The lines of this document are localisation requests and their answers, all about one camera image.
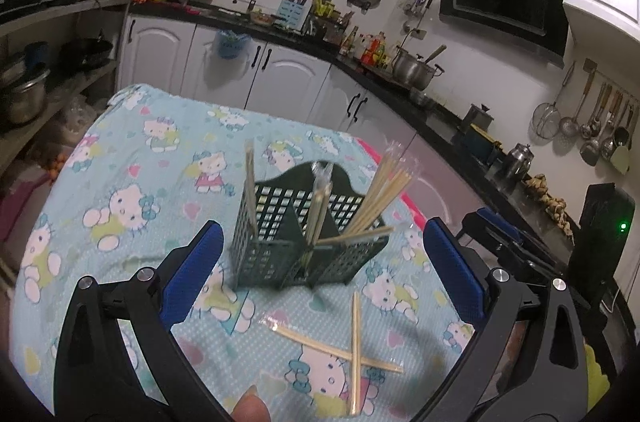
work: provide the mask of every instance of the wooden shelf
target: wooden shelf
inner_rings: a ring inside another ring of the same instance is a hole
[[[19,126],[0,135],[0,175],[9,167],[22,148],[56,113],[68,104],[72,97],[78,95],[105,74],[113,72],[117,66],[116,60],[111,60],[104,67],[90,72],[79,72],[65,80],[64,83],[47,94],[47,107],[40,117],[25,126]]]
[[[113,6],[125,6],[129,3],[129,0],[98,0],[98,2],[104,9]],[[5,24],[0,24],[0,37],[39,22],[46,22],[59,16],[76,14],[76,12],[88,11],[89,9],[98,9],[98,3],[95,0],[80,0],[68,6],[50,7],[42,11],[32,12]]]

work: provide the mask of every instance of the pink heart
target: pink heart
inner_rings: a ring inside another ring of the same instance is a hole
[[[188,339],[178,337],[178,346],[182,350],[182,353],[191,363],[191,366],[197,366],[204,360],[204,355],[200,349]]]
[[[198,213],[200,212],[200,209],[202,208],[200,207],[199,204],[196,204],[194,202],[187,202],[182,207],[182,212],[188,219],[190,219],[190,221],[193,222],[197,218]]]
[[[130,176],[132,176],[133,178],[137,178],[138,177],[138,173],[140,173],[140,164],[131,164],[129,166],[129,174]]]
[[[390,407],[389,414],[394,418],[407,418],[406,409],[402,405]]]
[[[282,309],[274,310],[271,313],[270,318],[271,320],[282,323],[283,325],[289,324],[289,317],[287,316],[287,313]]]
[[[386,344],[388,344],[389,348],[404,346],[404,338],[397,332],[389,330],[388,334],[386,335]]]

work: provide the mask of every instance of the white wall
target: white wall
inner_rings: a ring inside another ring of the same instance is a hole
[[[640,163],[623,177],[602,160],[596,168],[586,165],[578,152],[581,143],[566,145],[559,137],[554,142],[541,145],[530,138],[529,124],[533,110],[540,103],[554,100],[564,71],[515,46],[444,24],[438,18],[439,6],[439,0],[435,0],[423,21],[421,28],[428,31],[426,38],[422,41],[410,38],[405,43],[410,52],[424,56],[440,44],[447,44],[447,50],[436,59],[446,72],[440,78],[434,78],[429,86],[429,92],[437,100],[461,117],[466,114],[471,103],[489,106],[490,113],[495,118],[489,129],[490,133],[503,142],[506,151],[517,142],[532,144],[535,159],[531,173],[546,175],[551,193],[566,199],[568,212],[576,221],[580,218],[587,186],[592,183],[615,181],[640,204]],[[401,11],[392,11],[385,27],[392,41],[404,36],[400,26],[405,19]],[[573,41],[569,40],[564,57],[565,65],[568,67],[573,59],[577,63],[574,77],[558,103],[562,115],[572,115],[577,107],[587,77],[582,70],[587,54],[574,48]],[[617,73],[607,66],[605,60],[592,54],[590,57],[599,63],[601,72],[640,96],[640,78],[633,74]],[[594,82],[593,90],[580,115],[582,120],[586,120],[593,109],[601,81],[598,77]],[[638,149],[640,148],[636,147],[636,153],[640,153]],[[627,295],[638,322],[640,285],[636,285],[630,295],[627,293],[635,263],[640,257],[639,247],[640,213],[632,224],[625,252],[616,272],[616,279]]]

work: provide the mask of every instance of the black countertop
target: black countertop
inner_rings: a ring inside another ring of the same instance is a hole
[[[332,63],[402,117],[487,206],[500,213],[509,223],[542,240],[550,256],[556,260],[556,267],[559,271],[564,270],[573,250],[571,242],[544,212],[542,205],[525,193],[521,183],[506,184],[498,178],[495,166],[487,168],[457,142],[460,137],[458,126],[462,121],[460,117],[439,105],[429,112],[415,107],[399,89],[365,72],[353,59],[337,56],[335,49],[331,50],[326,44],[310,42],[296,33],[255,25],[246,17],[228,14],[215,6],[198,4],[193,9],[195,12],[188,12],[175,4],[147,2],[132,5],[130,13],[245,33],[256,40],[292,48]],[[635,324],[623,295],[615,294],[616,290],[617,284],[612,281],[604,301],[613,307],[613,312],[611,315],[607,313],[604,337],[615,368],[620,371],[635,347]]]

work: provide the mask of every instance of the chopstick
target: chopstick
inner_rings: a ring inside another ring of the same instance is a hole
[[[315,339],[299,334],[298,332],[291,330],[286,326],[282,326],[280,323],[277,323],[274,320],[267,319],[265,320],[265,322],[273,332],[276,332],[277,334],[289,339],[290,341],[304,344],[305,346],[313,348],[314,350],[317,350],[318,352],[322,352],[324,354],[335,355],[335,357],[343,358],[344,360],[348,360],[349,362],[351,361],[351,352],[341,350],[340,348],[335,348],[334,346],[324,344],[324,342],[316,341]],[[362,366],[368,366],[369,368],[378,368],[379,370],[385,370],[385,372],[404,373],[402,366],[398,366],[384,360],[377,360],[375,358],[362,357],[360,360],[360,364]]]
[[[362,349],[360,341],[360,295],[353,291],[351,304],[351,394],[349,395],[350,414],[360,411],[360,367],[362,365]]]

